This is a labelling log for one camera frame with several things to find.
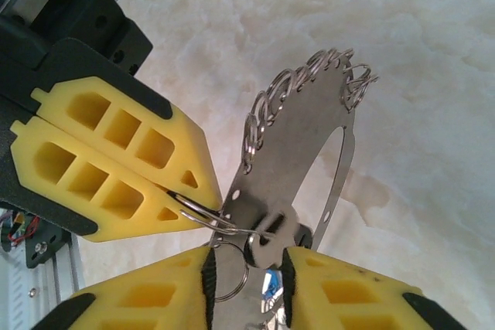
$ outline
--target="yellow foam gripper pad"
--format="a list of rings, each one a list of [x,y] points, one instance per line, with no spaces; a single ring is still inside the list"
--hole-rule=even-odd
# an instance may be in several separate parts
[[[142,178],[210,209],[221,205],[201,128],[171,105],[165,120],[99,77],[36,88],[38,116]]]
[[[417,287],[312,250],[288,248],[282,280],[290,329],[431,329],[403,297]]]
[[[78,291],[33,330],[211,330],[216,282],[213,249],[188,250]]]
[[[84,238],[97,242],[200,226],[182,216],[166,189],[43,119],[16,121],[11,130],[21,185],[94,221],[97,231]]]

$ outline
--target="chain link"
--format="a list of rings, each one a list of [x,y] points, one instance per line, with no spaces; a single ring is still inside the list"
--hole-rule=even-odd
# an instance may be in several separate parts
[[[262,90],[254,100],[251,112],[244,122],[244,140],[242,148],[242,162],[244,174],[249,174],[252,169],[256,151],[263,146],[263,138],[266,128],[272,126],[284,107],[284,101],[292,92],[300,92],[308,82],[316,80],[316,74],[320,70],[328,70],[331,66],[335,69],[340,67],[341,58],[345,56],[350,61],[354,55],[352,49],[341,53],[337,49],[328,51],[322,49],[309,58],[306,65],[298,67],[295,71],[286,69],[273,79],[266,91]],[[364,68],[364,72],[353,78],[353,70]],[[377,81],[376,75],[371,75],[368,65],[346,65],[343,73],[347,74],[344,87],[340,96],[341,103],[348,112],[354,110],[363,100],[368,86]]]

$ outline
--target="white fluffy fabric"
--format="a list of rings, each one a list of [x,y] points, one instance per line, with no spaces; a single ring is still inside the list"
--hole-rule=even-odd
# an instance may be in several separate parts
[[[494,0],[120,4],[155,46],[138,78],[206,132],[224,194],[255,94],[318,49],[353,47],[353,61],[369,63],[381,79],[357,109],[352,172],[319,250],[419,286],[468,328],[495,326]],[[336,164],[330,147],[296,203],[313,226]],[[86,282],[209,235],[82,240]]]

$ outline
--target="metal plate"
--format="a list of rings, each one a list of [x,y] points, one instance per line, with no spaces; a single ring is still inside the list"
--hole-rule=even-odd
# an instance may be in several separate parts
[[[349,65],[348,59],[341,57],[338,68],[332,65],[328,70],[321,70],[314,82],[307,83],[300,92],[293,91],[285,100],[282,112],[265,132],[263,147],[256,153],[252,170],[245,175],[242,165],[230,187],[223,214],[230,214],[230,220],[236,226],[252,229],[266,214],[292,208],[299,186],[320,150],[329,136],[342,127],[340,162],[324,213],[315,231],[313,249],[317,249],[339,198],[354,153],[354,111],[349,113],[340,100],[344,82],[351,74],[350,71],[344,73],[345,66]],[[214,234],[212,241],[219,237],[219,234]],[[242,235],[222,238],[240,248],[244,248],[248,239]],[[282,248],[276,247],[280,257]],[[240,259],[231,250],[222,247],[217,249],[217,256],[219,262]],[[235,287],[239,277],[242,277],[242,272],[234,268],[237,266],[218,265],[217,292],[228,292]],[[247,283],[238,295],[216,305],[213,328],[262,328],[262,324],[273,316],[270,312],[261,313],[261,287],[264,279],[265,270],[252,267]]]

